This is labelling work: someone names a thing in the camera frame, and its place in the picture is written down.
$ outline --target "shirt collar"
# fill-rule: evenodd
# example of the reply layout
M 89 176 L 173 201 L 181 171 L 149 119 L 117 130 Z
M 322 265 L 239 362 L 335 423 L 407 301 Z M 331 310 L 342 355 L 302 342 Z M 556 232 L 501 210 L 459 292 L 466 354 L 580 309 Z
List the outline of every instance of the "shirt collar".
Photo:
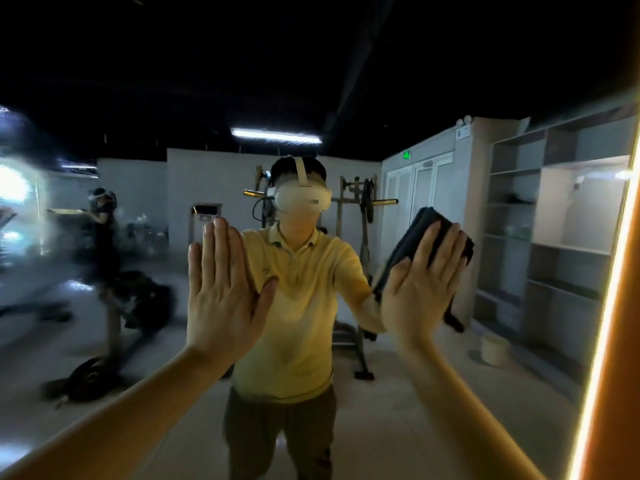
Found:
M 318 229 L 314 228 L 314 233 L 311 234 L 311 238 L 309 238 L 307 243 L 304 246 L 302 246 L 301 249 L 308 248 L 309 246 L 315 246 L 316 245 L 316 241 L 318 240 L 318 235 L 319 234 L 320 234 L 320 232 L 318 231 Z M 289 249 L 289 247 L 287 246 L 287 243 L 284 240 L 284 237 L 280 233 L 280 229 L 278 228 L 278 223 L 277 222 L 276 222 L 276 224 L 274 224 L 273 226 L 271 226 L 269 228 L 269 243 L 270 244 L 279 244 L 281 247 Z

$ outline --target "neck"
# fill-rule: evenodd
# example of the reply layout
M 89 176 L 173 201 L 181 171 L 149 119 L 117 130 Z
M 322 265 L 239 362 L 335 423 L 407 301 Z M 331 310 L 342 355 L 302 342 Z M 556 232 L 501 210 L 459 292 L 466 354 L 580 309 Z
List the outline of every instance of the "neck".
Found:
M 302 246 L 304 246 L 314 234 L 313 229 L 311 229 L 309 232 L 294 232 L 282 222 L 278 223 L 278 230 L 280 231 L 281 236 L 283 236 L 284 241 L 287 243 L 288 247 L 290 247 L 293 252 L 300 250 Z

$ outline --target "shelving unit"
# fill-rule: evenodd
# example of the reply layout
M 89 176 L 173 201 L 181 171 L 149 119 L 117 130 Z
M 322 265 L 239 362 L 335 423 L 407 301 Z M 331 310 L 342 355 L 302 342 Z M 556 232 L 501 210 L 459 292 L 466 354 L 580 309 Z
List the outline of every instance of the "shelving unit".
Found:
M 637 107 L 493 145 L 473 327 L 580 402 L 598 332 Z

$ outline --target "yellow polo shirt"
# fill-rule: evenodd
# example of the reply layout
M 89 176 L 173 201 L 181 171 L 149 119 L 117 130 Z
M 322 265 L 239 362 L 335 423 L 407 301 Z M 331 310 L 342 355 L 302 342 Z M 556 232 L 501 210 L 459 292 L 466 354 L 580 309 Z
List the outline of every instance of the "yellow polo shirt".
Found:
M 278 225 L 245 231 L 244 243 L 258 291 L 280 279 L 264 333 L 234 368 L 232 384 L 248 401 L 298 403 L 332 384 L 332 332 L 338 311 L 336 282 L 367 282 L 353 248 L 317 230 L 297 252 Z

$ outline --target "headset strap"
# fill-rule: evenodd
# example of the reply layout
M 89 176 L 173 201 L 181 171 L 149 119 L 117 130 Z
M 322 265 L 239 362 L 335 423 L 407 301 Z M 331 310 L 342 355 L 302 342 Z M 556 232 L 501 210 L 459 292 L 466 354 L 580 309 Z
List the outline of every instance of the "headset strap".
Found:
M 305 162 L 300 157 L 296 157 L 296 170 L 298 170 L 298 185 L 306 187 L 307 183 L 307 170 L 305 169 Z

